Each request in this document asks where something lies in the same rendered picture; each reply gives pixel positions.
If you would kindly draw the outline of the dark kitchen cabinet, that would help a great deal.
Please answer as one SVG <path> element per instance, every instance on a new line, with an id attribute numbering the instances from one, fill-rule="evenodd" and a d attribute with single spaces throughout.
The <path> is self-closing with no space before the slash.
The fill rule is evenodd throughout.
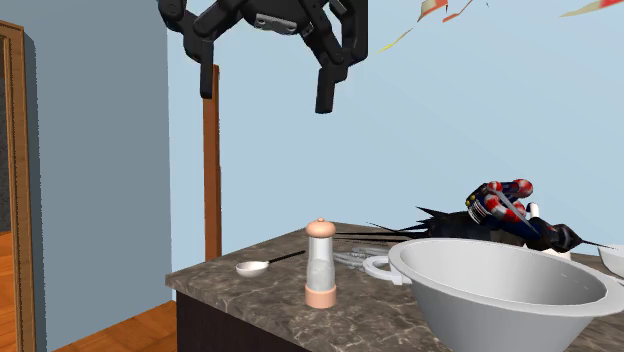
<path id="1" fill-rule="evenodd" d="M 310 352 L 176 292 L 177 352 Z"/>

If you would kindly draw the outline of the red and yellow wall picture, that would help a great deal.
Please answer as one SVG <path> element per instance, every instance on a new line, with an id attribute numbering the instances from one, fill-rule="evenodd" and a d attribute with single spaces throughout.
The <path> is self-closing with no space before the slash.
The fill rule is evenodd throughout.
<path id="1" fill-rule="evenodd" d="M 465 9 L 473 1 L 474 0 L 467 0 L 465 6 L 459 12 L 448 14 L 442 20 L 442 22 L 445 23 L 445 22 L 448 22 L 448 21 L 450 21 L 450 20 L 460 16 L 465 11 Z M 585 6 L 579 8 L 579 9 L 576 9 L 576 10 L 573 10 L 573 11 L 569 11 L 569 12 L 566 12 L 566 13 L 560 15 L 560 18 L 577 16 L 577 15 L 581 15 L 581 14 L 585 14 L 585 13 L 590 13 L 590 12 L 602 10 L 602 9 L 611 7 L 613 5 L 619 4 L 619 3 L 624 3 L 624 0 L 593 0 L 592 2 L 586 4 Z M 422 20 L 424 17 L 426 17 L 427 15 L 429 15 L 432 12 L 437 11 L 440 8 L 444 8 L 445 9 L 445 13 L 448 13 L 448 0 L 423 0 L 422 3 L 421 3 L 420 14 L 419 14 L 419 17 L 418 17 L 417 21 Z M 410 28 L 409 30 L 407 30 L 406 32 L 401 34 L 395 41 L 385 45 L 383 48 L 381 48 L 379 50 L 379 53 L 381 53 L 383 51 L 386 51 L 389 48 L 391 48 L 394 45 L 396 45 L 402 38 L 404 38 L 412 30 L 413 30 L 413 28 Z"/>

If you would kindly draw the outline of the wooden door frame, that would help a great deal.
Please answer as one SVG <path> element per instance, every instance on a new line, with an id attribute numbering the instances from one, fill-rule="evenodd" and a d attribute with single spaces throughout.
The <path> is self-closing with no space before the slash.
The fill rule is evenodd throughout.
<path id="1" fill-rule="evenodd" d="M 36 352 L 25 32 L 0 20 L 6 91 L 8 186 L 12 234 L 16 352 Z"/>

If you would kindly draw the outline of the clear grinder with peach ends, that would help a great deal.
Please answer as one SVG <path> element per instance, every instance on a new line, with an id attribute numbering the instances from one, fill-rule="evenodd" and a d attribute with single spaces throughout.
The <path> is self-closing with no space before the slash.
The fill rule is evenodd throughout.
<path id="1" fill-rule="evenodd" d="M 336 304 L 333 236 L 336 227 L 324 218 L 306 226 L 308 235 L 308 262 L 305 284 L 305 303 L 315 309 L 327 309 Z"/>

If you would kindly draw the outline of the wooden post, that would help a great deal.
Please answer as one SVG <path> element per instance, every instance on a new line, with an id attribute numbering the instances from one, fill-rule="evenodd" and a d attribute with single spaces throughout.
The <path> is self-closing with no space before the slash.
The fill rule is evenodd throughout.
<path id="1" fill-rule="evenodd" d="M 222 255 L 219 66 L 213 66 L 213 98 L 203 100 L 205 260 Z"/>

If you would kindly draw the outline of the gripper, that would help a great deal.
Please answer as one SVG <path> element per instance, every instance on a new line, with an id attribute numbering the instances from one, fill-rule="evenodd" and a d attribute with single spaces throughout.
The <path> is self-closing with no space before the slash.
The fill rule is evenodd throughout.
<path id="1" fill-rule="evenodd" d="M 199 16 L 186 9 L 187 0 L 158 0 L 158 10 L 166 27 L 183 36 L 186 55 L 200 64 L 203 99 L 213 97 L 214 41 L 240 15 L 257 29 L 281 35 L 302 31 L 301 37 L 321 65 L 315 112 L 323 114 L 333 109 L 335 85 L 347 78 L 350 66 L 368 56 L 368 0 L 328 1 L 341 23 L 341 43 L 323 10 L 325 0 L 215 0 Z"/>

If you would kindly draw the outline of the spiky black red blue figure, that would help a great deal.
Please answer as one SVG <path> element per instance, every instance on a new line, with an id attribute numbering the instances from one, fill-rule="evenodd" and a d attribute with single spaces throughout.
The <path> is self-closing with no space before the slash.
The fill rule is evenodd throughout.
<path id="1" fill-rule="evenodd" d="M 390 229 L 379 225 L 372 232 L 346 232 L 348 240 L 397 242 L 401 237 L 463 238 L 525 246 L 529 249 L 566 253 L 586 241 L 565 224 L 550 224 L 530 213 L 521 200 L 533 193 L 526 179 L 481 184 L 466 197 L 464 211 L 442 212 L 425 208 L 430 215 L 418 224 Z"/>

